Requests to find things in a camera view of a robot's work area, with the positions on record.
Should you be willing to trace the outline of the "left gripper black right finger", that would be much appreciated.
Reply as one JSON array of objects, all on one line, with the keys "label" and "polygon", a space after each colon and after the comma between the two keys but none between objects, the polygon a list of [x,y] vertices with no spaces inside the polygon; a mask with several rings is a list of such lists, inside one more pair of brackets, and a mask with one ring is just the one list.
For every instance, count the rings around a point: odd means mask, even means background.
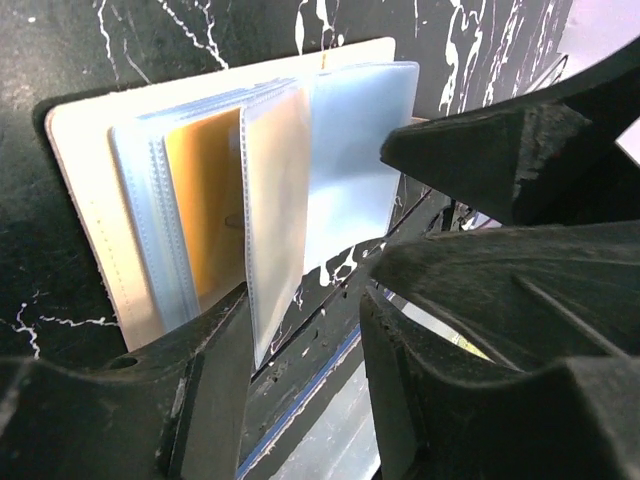
[{"label": "left gripper black right finger", "polygon": [[639,362],[570,357],[531,373],[482,359],[360,303],[366,376],[386,479],[635,479]]}]

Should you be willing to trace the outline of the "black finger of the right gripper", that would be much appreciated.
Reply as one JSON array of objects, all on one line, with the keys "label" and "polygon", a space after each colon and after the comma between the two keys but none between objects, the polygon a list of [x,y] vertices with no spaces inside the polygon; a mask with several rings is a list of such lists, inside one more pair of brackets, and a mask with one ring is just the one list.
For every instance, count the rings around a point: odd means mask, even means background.
[{"label": "black finger of the right gripper", "polygon": [[504,225],[531,225],[639,117],[639,42],[559,83],[394,130],[381,160]]},{"label": "black finger of the right gripper", "polygon": [[636,221],[440,234],[386,248],[371,275],[515,370],[639,354]]}]

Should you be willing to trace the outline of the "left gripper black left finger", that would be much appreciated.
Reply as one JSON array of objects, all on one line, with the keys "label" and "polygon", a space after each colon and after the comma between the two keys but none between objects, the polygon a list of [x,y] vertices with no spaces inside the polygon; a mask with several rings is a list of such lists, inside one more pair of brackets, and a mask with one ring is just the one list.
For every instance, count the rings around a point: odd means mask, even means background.
[{"label": "left gripper black left finger", "polygon": [[253,368],[248,292],[101,368],[1,361],[5,479],[231,479]]}]

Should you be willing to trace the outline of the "beige leather card holder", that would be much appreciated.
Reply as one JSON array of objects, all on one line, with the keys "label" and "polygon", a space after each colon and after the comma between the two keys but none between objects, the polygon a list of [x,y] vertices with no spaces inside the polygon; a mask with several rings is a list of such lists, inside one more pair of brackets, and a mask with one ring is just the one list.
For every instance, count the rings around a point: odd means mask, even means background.
[{"label": "beige leather card holder", "polygon": [[303,277],[389,230],[381,147],[420,67],[390,37],[86,98],[45,131],[128,348],[248,288],[261,363]]}]

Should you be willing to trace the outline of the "gold card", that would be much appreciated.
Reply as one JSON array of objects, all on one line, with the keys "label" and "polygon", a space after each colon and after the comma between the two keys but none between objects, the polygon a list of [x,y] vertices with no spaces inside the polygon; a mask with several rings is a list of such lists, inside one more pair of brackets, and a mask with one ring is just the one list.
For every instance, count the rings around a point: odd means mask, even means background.
[{"label": "gold card", "polygon": [[203,311],[245,279],[239,113],[234,108],[177,127],[164,140]]}]

